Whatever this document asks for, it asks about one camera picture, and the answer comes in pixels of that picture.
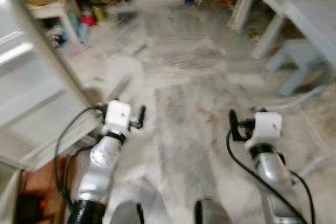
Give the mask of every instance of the open cabinet door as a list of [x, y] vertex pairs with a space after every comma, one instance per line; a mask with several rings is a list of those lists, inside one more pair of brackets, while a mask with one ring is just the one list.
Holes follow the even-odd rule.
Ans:
[[[30, 171], [44, 166], [59, 134], [88, 105], [24, 1], [0, 0], [0, 161]], [[80, 117], [60, 152], [97, 125], [93, 112]]]

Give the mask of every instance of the red object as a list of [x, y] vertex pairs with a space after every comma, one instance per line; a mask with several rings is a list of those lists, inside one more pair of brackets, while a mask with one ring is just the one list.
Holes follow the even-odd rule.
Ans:
[[88, 24], [89, 26], [94, 26], [96, 23], [92, 16], [81, 16], [80, 23]]

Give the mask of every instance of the concrete floor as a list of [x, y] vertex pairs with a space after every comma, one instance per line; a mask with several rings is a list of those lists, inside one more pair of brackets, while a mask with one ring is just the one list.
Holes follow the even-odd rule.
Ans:
[[[265, 17], [252, 16], [255, 28], [265, 27]], [[228, 29], [229, 17], [222, 6], [153, 8], [110, 17], [91, 29], [86, 46], [61, 49], [92, 102], [107, 102], [130, 75], [120, 99], [148, 107], [144, 129], [132, 131], [122, 150], [105, 223], [127, 199], [143, 204], [146, 223], [193, 223], [194, 203], [204, 197], [220, 202], [233, 223], [265, 223], [255, 185], [224, 147], [227, 112], [234, 107], [244, 118], [251, 106], [286, 104], [304, 93], [278, 95], [293, 69], [265, 72], [268, 59], [251, 59], [255, 42]], [[304, 106], [324, 142], [299, 111], [284, 112], [279, 149], [291, 169], [300, 172], [336, 147], [335, 94], [330, 85]], [[242, 145], [233, 150], [251, 165]], [[317, 223], [336, 223], [335, 164], [329, 158], [306, 177]], [[309, 219], [306, 195], [296, 189]]]

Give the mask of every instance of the white stool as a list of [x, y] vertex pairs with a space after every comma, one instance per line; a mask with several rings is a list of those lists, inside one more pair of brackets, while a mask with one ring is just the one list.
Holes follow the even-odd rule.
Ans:
[[327, 72], [329, 69], [328, 64], [306, 39], [287, 40], [267, 64], [266, 69], [270, 72], [280, 69], [287, 57], [295, 62], [298, 70], [279, 91], [283, 96], [291, 95], [309, 72]]

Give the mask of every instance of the black cable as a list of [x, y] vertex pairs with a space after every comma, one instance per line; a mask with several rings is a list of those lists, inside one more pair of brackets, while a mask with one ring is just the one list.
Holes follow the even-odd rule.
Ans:
[[246, 165], [244, 165], [242, 162], [239, 161], [239, 159], [236, 158], [236, 156], [233, 154], [231, 148], [230, 148], [230, 135], [231, 130], [228, 131], [226, 135], [226, 147], [227, 151], [229, 152], [231, 158], [245, 171], [250, 173], [256, 180], [258, 180], [260, 183], [262, 183], [268, 190], [270, 190], [275, 196], [277, 196], [289, 209], [291, 209], [295, 215], [302, 221], [303, 224], [308, 224], [304, 217], [299, 213], [298, 210], [295, 209], [295, 207], [292, 206], [288, 200], [286, 200], [278, 191], [276, 191], [273, 187], [271, 187], [267, 182], [265, 182], [258, 174], [256, 174], [254, 171], [249, 169]]
[[58, 150], [60, 147], [60, 143], [62, 138], [65, 136], [65, 134], [67, 133], [67, 131], [69, 130], [69, 128], [74, 124], [75, 121], [77, 121], [77, 119], [82, 116], [85, 112], [92, 110], [92, 109], [99, 109], [101, 108], [100, 106], [90, 106], [87, 107], [85, 109], [83, 109], [81, 112], [79, 112], [74, 119], [72, 119], [72, 121], [65, 127], [65, 129], [62, 131], [62, 133], [60, 134], [60, 136], [58, 137], [57, 141], [56, 141], [56, 149], [55, 149], [55, 159], [54, 159], [54, 167], [53, 167], [53, 174], [54, 174], [54, 180], [55, 180], [55, 184], [57, 187], [58, 192], [61, 194], [61, 196], [63, 197], [63, 199], [65, 200], [65, 202], [67, 203], [68, 207], [70, 210], [73, 209], [73, 204], [70, 198], [70, 195], [68, 194], [68, 192], [64, 191], [62, 184], [60, 182], [60, 179], [58, 177], [58, 168], [57, 168], [57, 156], [58, 156]]
[[303, 178], [301, 178], [296, 172], [293, 172], [291, 170], [290, 173], [292, 173], [295, 177], [297, 177], [301, 181], [301, 183], [303, 184], [303, 187], [306, 190], [308, 200], [309, 200], [311, 223], [315, 224], [315, 208], [314, 208], [314, 203], [313, 203], [313, 197], [311, 196], [311, 192], [309, 190], [309, 187], [308, 187], [307, 183], [305, 182], [305, 180]]
[[70, 167], [71, 167], [71, 163], [74, 160], [74, 158], [81, 152], [86, 151], [88, 149], [91, 149], [92, 147], [94, 147], [96, 144], [90, 145], [90, 146], [86, 146], [86, 147], [82, 147], [78, 150], [76, 150], [76, 152], [70, 156], [67, 160], [67, 164], [66, 164], [66, 168], [65, 168], [65, 172], [64, 172], [64, 178], [63, 178], [63, 189], [66, 193], [70, 193], [69, 189], [68, 189], [68, 177], [69, 177], [69, 171], [70, 171]]

